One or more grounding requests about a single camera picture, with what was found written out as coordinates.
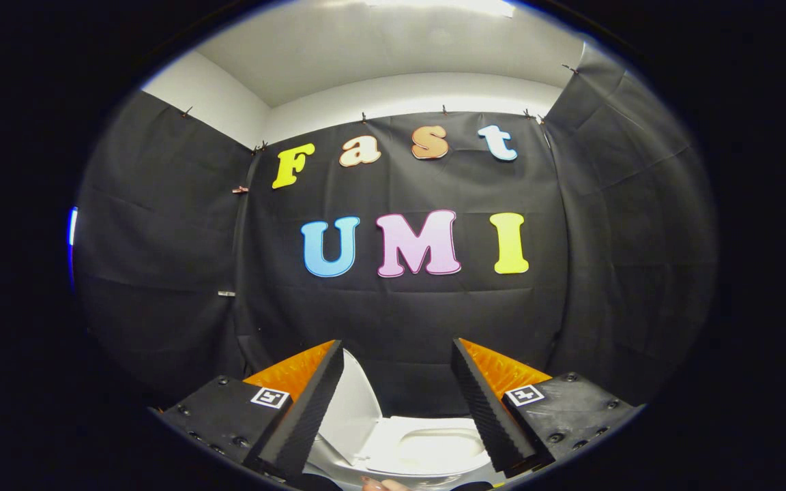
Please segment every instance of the black fabric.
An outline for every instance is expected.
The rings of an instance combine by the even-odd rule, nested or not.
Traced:
[[[256,156],[138,93],[113,122],[78,199],[75,271],[91,331],[140,382],[183,398],[210,377],[243,376],[341,339],[387,416],[467,414],[450,372],[467,338],[550,375],[576,370],[631,404],[683,361],[714,290],[714,209],[698,151],[630,72],[586,47],[546,124],[518,115],[426,113],[358,121],[269,145]],[[498,125],[518,158],[477,131]],[[411,134],[446,129],[447,155],[419,160]],[[344,168],[341,145],[377,138],[372,164]],[[278,153],[312,143],[277,190]],[[238,184],[250,192],[233,195]],[[375,220],[420,230],[456,212],[462,270],[382,278]],[[529,270],[498,274],[490,215],[524,215]],[[305,268],[300,227],[356,215],[343,276]],[[237,292],[221,297],[218,290]]]
[[[74,264],[89,328],[125,369],[178,400],[242,376],[229,315],[238,195],[250,152],[135,93],[100,139],[78,196]]]
[[[512,162],[494,158],[477,131],[498,125],[511,134]],[[442,158],[419,160],[411,134],[442,125],[450,144]],[[377,138],[372,164],[344,168],[341,146]],[[312,143],[296,183],[272,189],[278,153]],[[270,145],[250,180],[238,295],[247,295],[262,343],[275,359],[330,339],[343,339],[360,361],[385,414],[462,415],[468,410],[450,372],[450,340],[467,338],[533,366],[548,360],[561,326],[567,278],[562,199],[548,144],[536,121],[482,113],[397,115],[324,128]],[[462,270],[382,278],[380,215],[399,213],[419,232],[434,209],[456,212],[453,242]],[[523,215],[529,269],[498,274],[499,212]],[[340,252],[333,221],[356,215],[353,267],[342,276],[313,276],[303,261],[303,224],[322,220],[325,257]]]
[[[684,360],[714,292],[705,168],[652,91],[592,46],[544,127],[570,237],[564,328],[548,370],[577,370],[645,403]]]

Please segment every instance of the yellow letter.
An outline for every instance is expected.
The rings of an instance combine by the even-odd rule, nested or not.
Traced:
[[[446,136],[445,128],[440,125],[422,125],[411,134],[411,140],[415,143],[411,153],[419,159],[442,158],[448,150],[448,144],[443,139]]]
[[[293,171],[300,172],[305,167],[305,155],[311,155],[315,152],[314,143],[306,143],[301,147],[295,149],[284,150],[278,153],[278,178],[272,183],[272,189],[277,190],[284,186],[296,182],[296,176],[293,176]]]
[[[347,152],[342,153],[339,158],[341,167],[353,167],[356,164],[372,164],[381,158],[378,151],[378,140],[374,136],[358,136],[349,140],[342,147]]]
[[[490,216],[490,223],[499,234],[499,262],[493,269],[499,274],[526,273],[529,263],[524,260],[521,247],[523,215],[496,213]]]

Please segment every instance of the blue letter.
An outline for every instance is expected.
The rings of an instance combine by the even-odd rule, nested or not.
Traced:
[[[327,230],[325,222],[309,222],[302,226],[305,236],[305,268],[314,276],[331,278],[341,276],[353,265],[356,253],[353,231],[360,224],[357,217],[342,217],[334,225],[341,233],[341,255],[338,260],[330,262],[323,258],[323,232]]]
[[[517,158],[517,152],[505,146],[505,140],[511,140],[511,134],[499,130],[498,125],[486,125],[486,127],[478,130],[478,134],[487,139],[487,147],[490,147],[490,153],[494,158],[500,160],[514,160]]]

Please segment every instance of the white wall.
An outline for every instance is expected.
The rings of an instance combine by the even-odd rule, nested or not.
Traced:
[[[272,109],[268,143],[366,118],[409,113],[474,111],[546,115],[562,88],[486,74],[408,74],[334,87]]]
[[[199,53],[188,52],[141,87],[249,149],[259,145],[269,106]]]
[[[189,52],[141,89],[249,149],[331,125],[409,113],[474,111],[546,115],[562,88],[486,74],[408,74],[334,87],[270,109],[199,53]]]

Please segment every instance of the orange letter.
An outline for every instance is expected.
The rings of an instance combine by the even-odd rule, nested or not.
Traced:
[[[440,125],[422,125],[411,134],[411,140],[415,143],[411,152],[419,159],[442,158],[448,150],[448,144],[443,140],[446,136],[445,128]]]

